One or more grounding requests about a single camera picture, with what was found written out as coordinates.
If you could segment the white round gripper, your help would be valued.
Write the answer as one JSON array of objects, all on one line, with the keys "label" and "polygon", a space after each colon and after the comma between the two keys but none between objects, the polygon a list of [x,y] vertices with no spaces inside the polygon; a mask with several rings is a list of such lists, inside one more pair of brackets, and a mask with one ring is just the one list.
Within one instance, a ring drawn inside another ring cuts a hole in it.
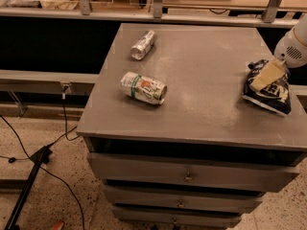
[{"label": "white round gripper", "polygon": [[282,78],[288,68],[307,64],[307,15],[304,15],[277,43],[276,58],[258,64],[252,70],[250,88],[255,92]]}]

